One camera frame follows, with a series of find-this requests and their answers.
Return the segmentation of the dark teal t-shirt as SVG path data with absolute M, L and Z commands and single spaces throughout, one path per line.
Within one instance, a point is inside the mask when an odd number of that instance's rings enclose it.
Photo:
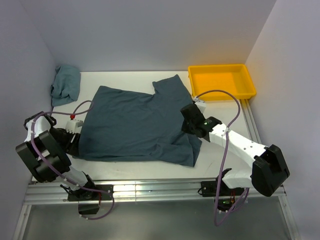
M 81 128 L 80 159 L 195 166 L 202 142 L 182 131 L 189 91 L 178 75 L 152 85 L 153 94 L 98 88 Z

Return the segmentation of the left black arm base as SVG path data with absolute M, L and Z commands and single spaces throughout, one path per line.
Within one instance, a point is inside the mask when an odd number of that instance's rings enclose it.
M 78 189 L 72 191 L 70 187 L 64 187 L 67 192 L 68 202 L 78 203 L 78 213 L 80 215 L 85 215 L 86 217 L 93 217 L 99 210 L 102 201 L 111 201 L 114 193 L 114 186 L 111 184 L 98 184 L 95 189 L 98 191 L 87 191 L 84 189 Z

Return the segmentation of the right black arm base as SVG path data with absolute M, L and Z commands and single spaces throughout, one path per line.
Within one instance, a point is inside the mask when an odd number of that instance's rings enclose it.
M 202 181 L 197 193 L 206 197 L 216 197 L 218 182 L 216 180 Z M 245 192 L 244 188 L 229 188 L 221 182 L 219 189 L 217 209 L 221 212 L 228 212 L 236 203 L 236 197 L 241 196 Z

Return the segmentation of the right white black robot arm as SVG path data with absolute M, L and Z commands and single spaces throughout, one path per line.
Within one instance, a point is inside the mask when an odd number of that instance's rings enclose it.
M 223 169 L 216 177 L 215 188 L 222 195 L 234 189 L 254 188 L 261 195 L 270 197 L 290 176 L 281 149 L 272 144 L 256 143 L 230 130 L 215 117 L 205 118 L 195 103 L 180 110 L 184 120 L 182 131 L 209 143 L 221 146 L 238 156 L 249 170 Z

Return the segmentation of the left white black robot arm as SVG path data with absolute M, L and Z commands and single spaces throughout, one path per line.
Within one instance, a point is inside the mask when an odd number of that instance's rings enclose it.
M 27 137 L 15 150 L 32 176 L 40 183 L 60 182 L 72 196 L 91 200 L 98 188 L 83 171 L 72 167 L 69 156 L 79 156 L 79 128 L 83 121 L 71 119 L 66 129 L 56 128 L 57 120 L 41 111 L 24 121 Z

